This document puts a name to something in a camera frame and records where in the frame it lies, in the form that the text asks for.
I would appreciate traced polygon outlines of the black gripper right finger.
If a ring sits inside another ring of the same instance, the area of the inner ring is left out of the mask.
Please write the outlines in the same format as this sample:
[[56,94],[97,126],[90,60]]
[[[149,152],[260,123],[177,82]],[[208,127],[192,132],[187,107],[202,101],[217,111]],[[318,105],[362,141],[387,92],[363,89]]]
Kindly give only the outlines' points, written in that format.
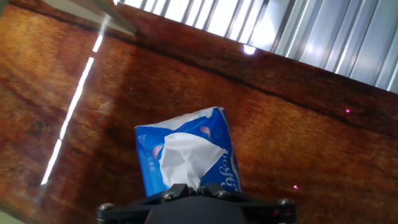
[[246,223],[296,224],[296,203],[288,198],[263,202],[220,184],[206,184],[198,189],[198,196],[211,197],[237,208]]

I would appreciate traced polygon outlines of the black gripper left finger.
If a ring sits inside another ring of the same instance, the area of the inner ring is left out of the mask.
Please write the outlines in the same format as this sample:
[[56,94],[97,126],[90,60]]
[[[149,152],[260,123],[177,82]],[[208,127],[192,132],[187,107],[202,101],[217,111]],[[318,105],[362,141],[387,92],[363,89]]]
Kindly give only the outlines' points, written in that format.
[[197,192],[187,184],[174,184],[167,190],[128,205],[116,206],[113,203],[103,203],[96,210],[96,222],[97,224],[144,223],[149,212],[158,205],[196,195]]

